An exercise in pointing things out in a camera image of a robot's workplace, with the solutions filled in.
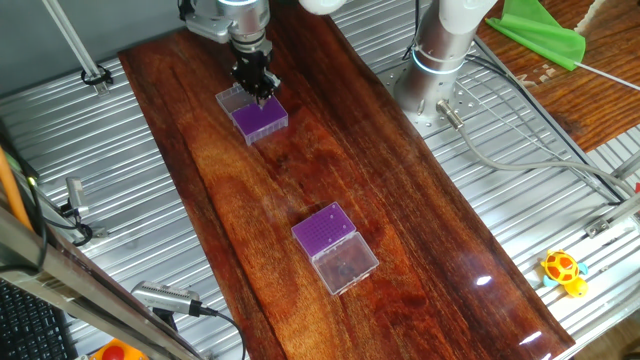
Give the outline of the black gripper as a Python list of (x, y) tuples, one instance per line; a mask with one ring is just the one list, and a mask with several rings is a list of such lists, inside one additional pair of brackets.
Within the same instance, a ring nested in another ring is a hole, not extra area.
[(255, 52), (241, 52), (232, 50), (236, 63), (232, 67), (232, 75), (251, 95), (257, 104), (262, 104), (265, 98), (270, 98), (281, 84), (281, 79), (271, 71), (269, 65), (272, 51), (258, 50)]

